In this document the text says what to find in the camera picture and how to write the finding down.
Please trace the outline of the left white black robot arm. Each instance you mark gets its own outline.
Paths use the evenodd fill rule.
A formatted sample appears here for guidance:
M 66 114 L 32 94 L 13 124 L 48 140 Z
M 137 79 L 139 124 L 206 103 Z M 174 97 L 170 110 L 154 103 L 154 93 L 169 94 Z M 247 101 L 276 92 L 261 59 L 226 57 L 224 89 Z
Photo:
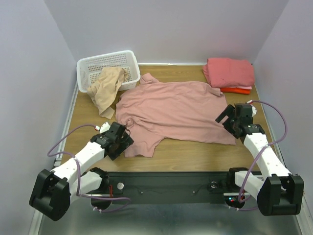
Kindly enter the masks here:
M 130 147 L 134 142 L 130 130 L 117 122 L 93 128 L 98 133 L 77 154 L 61 151 L 61 155 L 69 155 L 70 159 L 52 170 L 43 169 L 37 175 L 29 205 L 53 221 L 61 219 L 71 203 L 79 198 L 109 204 L 124 201 L 123 207 L 131 202 L 128 197 L 114 197 L 108 173 L 91 168 L 105 157 L 115 160 Z

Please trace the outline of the dusty pink t shirt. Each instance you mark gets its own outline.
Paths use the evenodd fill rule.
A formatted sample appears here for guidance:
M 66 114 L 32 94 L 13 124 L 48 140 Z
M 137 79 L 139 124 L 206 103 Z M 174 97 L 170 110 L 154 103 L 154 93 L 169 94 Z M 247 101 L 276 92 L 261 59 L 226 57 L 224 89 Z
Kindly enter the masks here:
M 234 145 L 234 137 L 215 121 L 226 106 L 220 89 L 205 82 L 160 82 L 143 75 L 116 105 L 116 121 L 134 140 L 125 157 L 152 157 L 163 139 Z

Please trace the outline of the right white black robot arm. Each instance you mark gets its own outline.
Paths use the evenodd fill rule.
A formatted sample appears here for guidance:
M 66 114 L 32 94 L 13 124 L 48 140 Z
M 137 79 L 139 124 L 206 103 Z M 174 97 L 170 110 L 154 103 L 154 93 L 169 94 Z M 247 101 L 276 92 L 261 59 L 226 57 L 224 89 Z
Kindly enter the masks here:
M 230 208 L 245 211 L 244 204 L 250 198 L 257 202 L 257 209 L 264 216 L 298 215 L 301 211 L 304 181 L 293 175 L 278 159 L 268 142 L 261 125 L 253 122 L 257 110 L 254 101 L 228 105 L 215 119 L 224 129 L 252 154 L 261 176 L 253 175 L 252 168 L 231 168 L 227 176 L 230 188 L 238 187 L 238 196 L 228 196 L 225 202 Z

